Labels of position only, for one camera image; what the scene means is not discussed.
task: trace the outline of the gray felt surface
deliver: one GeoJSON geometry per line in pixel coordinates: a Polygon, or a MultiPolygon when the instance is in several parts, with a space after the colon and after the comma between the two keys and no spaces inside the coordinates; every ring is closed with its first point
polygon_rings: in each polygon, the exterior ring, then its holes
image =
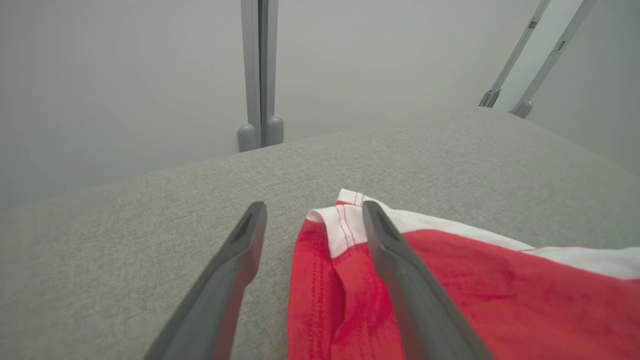
{"type": "Polygon", "coordinates": [[[285,359],[294,242],[340,188],[534,246],[640,242],[640,181],[506,113],[432,115],[63,195],[0,215],[0,357],[139,359],[255,200],[234,359],[285,359]]]}

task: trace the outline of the white backdrop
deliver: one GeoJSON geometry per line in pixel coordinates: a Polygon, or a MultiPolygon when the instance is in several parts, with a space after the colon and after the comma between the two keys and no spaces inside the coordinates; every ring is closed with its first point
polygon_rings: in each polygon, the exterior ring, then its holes
{"type": "Polygon", "coordinates": [[[2,0],[0,208],[237,152],[239,0],[2,0]]]}
{"type": "Polygon", "coordinates": [[[477,106],[540,0],[279,0],[285,141],[477,106]]]}

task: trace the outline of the red and white cloth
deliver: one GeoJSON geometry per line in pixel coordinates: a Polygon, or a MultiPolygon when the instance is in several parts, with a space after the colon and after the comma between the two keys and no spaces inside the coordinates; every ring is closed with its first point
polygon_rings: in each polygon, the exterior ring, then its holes
{"type": "MultiPolygon", "coordinates": [[[[293,257],[289,359],[402,359],[362,221],[341,190],[309,211],[293,257]]],[[[496,359],[639,359],[640,248],[535,249],[377,201],[496,359]]]]}

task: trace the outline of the red stitching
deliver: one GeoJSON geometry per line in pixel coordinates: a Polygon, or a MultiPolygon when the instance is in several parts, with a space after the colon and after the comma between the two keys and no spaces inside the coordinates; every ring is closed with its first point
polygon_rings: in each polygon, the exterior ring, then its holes
{"type": "Polygon", "coordinates": [[[349,248],[349,243],[347,242],[347,232],[344,230],[342,226],[341,217],[340,217],[340,209],[338,209],[338,205],[334,206],[335,210],[338,211],[338,224],[340,224],[340,228],[342,229],[342,233],[344,234],[344,243],[347,245],[347,249],[349,248]]]}
{"type": "MultiPolygon", "coordinates": [[[[316,263],[317,263],[317,258],[314,258],[313,260],[314,264],[313,264],[313,275],[311,275],[311,326],[315,327],[315,320],[316,320],[316,263]]],[[[316,347],[316,339],[317,337],[314,336],[315,331],[313,329],[311,329],[309,331],[309,354],[313,354],[314,350],[316,347]]]]}
{"type": "Polygon", "coordinates": [[[358,326],[358,348],[360,348],[360,359],[364,360],[364,349],[362,348],[362,323],[360,323],[360,326],[358,326]]]}
{"type": "MultiPolygon", "coordinates": [[[[381,294],[380,291],[382,290],[381,286],[375,286],[374,287],[374,295],[373,298],[376,299],[376,304],[379,304],[380,298],[381,298],[381,294]]],[[[367,331],[367,340],[369,340],[369,349],[371,350],[371,359],[376,359],[376,353],[373,351],[373,345],[371,343],[371,331],[367,331]]]]}
{"type": "MultiPolygon", "coordinates": [[[[323,263],[320,263],[320,274],[323,274],[324,270],[324,266],[323,263]]],[[[325,314],[325,309],[324,309],[324,283],[321,281],[320,282],[320,311],[318,312],[318,326],[316,327],[318,333],[316,334],[316,349],[317,355],[322,354],[322,339],[324,338],[324,316],[323,314],[325,314]]]]}
{"type": "Polygon", "coordinates": [[[344,207],[344,205],[342,205],[342,211],[344,211],[344,223],[347,224],[347,229],[349,229],[349,232],[351,233],[351,242],[353,242],[353,245],[356,245],[356,238],[353,237],[353,232],[349,227],[349,222],[347,221],[347,209],[344,207]]]}

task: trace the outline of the metal bracket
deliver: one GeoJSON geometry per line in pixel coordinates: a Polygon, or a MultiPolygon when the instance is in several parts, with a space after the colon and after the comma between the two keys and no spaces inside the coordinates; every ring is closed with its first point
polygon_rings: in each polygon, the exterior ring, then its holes
{"type": "Polygon", "coordinates": [[[495,101],[498,99],[498,96],[500,96],[500,89],[498,89],[498,91],[496,91],[495,94],[493,93],[492,89],[489,89],[489,91],[484,93],[484,97],[482,98],[482,101],[480,101],[479,106],[482,106],[485,108],[492,108],[493,105],[495,104],[495,101]]]}

